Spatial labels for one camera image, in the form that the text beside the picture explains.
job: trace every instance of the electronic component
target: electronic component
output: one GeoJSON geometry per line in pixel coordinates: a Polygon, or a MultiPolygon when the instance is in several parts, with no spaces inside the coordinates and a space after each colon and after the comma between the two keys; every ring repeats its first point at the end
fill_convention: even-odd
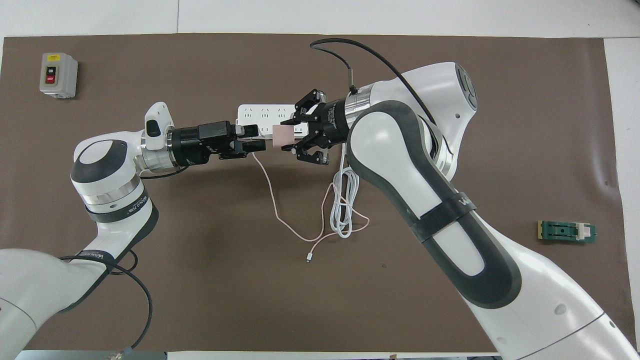
{"type": "Polygon", "coordinates": [[[588,222],[538,222],[538,239],[596,242],[596,227],[588,222]]]}
{"type": "Polygon", "coordinates": [[[40,91],[59,99],[76,96],[78,62],[65,53],[45,53],[40,67],[40,91]]]}

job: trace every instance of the gray box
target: gray box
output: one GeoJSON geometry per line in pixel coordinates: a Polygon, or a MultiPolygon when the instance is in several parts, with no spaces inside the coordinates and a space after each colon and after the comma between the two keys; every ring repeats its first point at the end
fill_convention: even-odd
{"type": "Polygon", "coordinates": [[[78,62],[65,53],[45,53],[40,69],[40,91],[59,99],[76,96],[78,62]]]}

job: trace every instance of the electrical outlet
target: electrical outlet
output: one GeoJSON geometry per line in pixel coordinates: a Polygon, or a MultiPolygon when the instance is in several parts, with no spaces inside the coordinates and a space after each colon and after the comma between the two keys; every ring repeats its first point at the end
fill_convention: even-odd
{"type": "MultiPolygon", "coordinates": [[[[238,118],[236,125],[258,125],[259,136],[254,139],[273,139],[273,126],[280,125],[282,121],[291,118],[291,114],[296,111],[294,105],[277,104],[243,104],[238,106],[238,118]]],[[[293,127],[293,135],[296,138],[303,138],[308,134],[306,123],[293,127]]]]}

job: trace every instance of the charging cable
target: charging cable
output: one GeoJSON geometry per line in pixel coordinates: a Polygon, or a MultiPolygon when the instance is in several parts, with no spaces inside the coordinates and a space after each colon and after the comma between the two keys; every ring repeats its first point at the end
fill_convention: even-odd
{"type": "Polygon", "coordinates": [[[314,246],[311,247],[311,250],[307,254],[307,263],[311,261],[311,258],[314,255],[314,250],[316,249],[316,246],[318,246],[318,244],[320,244],[320,241],[323,241],[324,239],[328,238],[331,235],[339,234],[338,232],[334,231],[332,233],[329,233],[329,234],[326,234],[326,235],[323,236],[323,233],[324,233],[324,203],[326,202],[326,198],[329,195],[329,190],[333,189],[333,191],[336,193],[337,197],[339,197],[339,199],[342,199],[344,201],[345,206],[347,206],[349,208],[349,213],[352,211],[352,212],[356,213],[358,216],[360,216],[361,218],[363,218],[363,219],[365,219],[367,221],[367,223],[364,224],[364,226],[359,227],[358,229],[349,228],[349,234],[355,233],[355,232],[360,231],[362,229],[365,229],[367,226],[369,226],[369,222],[371,222],[371,220],[368,217],[366,217],[363,214],[361,214],[358,211],[356,211],[356,209],[353,208],[352,204],[349,203],[347,201],[347,199],[342,197],[340,192],[337,190],[336,185],[334,183],[330,183],[329,186],[326,189],[326,192],[324,193],[324,198],[322,200],[322,204],[320,205],[320,214],[322,216],[322,229],[320,230],[320,234],[318,234],[318,236],[316,236],[316,238],[314,238],[314,239],[307,239],[307,238],[303,237],[302,235],[298,234],[289,224],[287,224],[287,222],[285,222],[284,220],[282,220],[280,218],[280,215],[278,214],[278,207],[276,206],[276,199],[275,199],[275,196],[273,195],[273,187],[271,186],[271,180],[269,178],[269,174],[267,174],[267,170],[265,170],[264,165],[262,165],[260,160],[258,160],[258,157],[255,155],[255,153],[252,152],[251,155],[253,156],[255,161],[258,163],[258,165],[260,165],[260,168],[262,169],[262,172],[264,173],[264,177],[266,177],[266,179],[267,179],[267,184],[269,185],[269,192],[271,194],[271,201],[273,202],[273,212],[276,215],[276,219],[278,219],[279,222],[281,222],[284,226],[286,226],[289,230],[291,230],[291,232],[294,235],[296,235],[297,237],[299,237],[301,240],[304,240],[306,242],[314,242],[314,246]]]}
{"type": "Polygon", "coordinates": [[[356,173],[351,169],[351,167],[344,167],[344,158],[347,155],[347,148],[342,144],[342,157],[340,158],[340,170],[335,173],[333,176],[333,187],[334,187],[334,197],[333,197],[333,207],[331,208],[331,217],[330,224],[331,229],[335,231],[338,236],[343,239],[351,236],[353,232],[353,220],[351,219],[352,207],[350,204],[353,204],[356,199],[356,194],[358,193],[358,188],[360,187],[360,176],[357,176],[356,173]],[[344,177],[346,177],[346,185],[345,185],[345,201],[342,195],[342,184],[344,182],[344,177]]]}

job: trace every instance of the pink charger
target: pink charger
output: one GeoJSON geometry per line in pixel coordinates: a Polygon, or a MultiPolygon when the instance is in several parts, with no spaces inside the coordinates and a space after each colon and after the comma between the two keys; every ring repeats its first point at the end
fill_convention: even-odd
{"type": "Polygon", "coordinates": [[[273,126],[273,147],[282,147],[295,143],[296,139],[293,135],[293,125],[274,125],[273,126]]]}

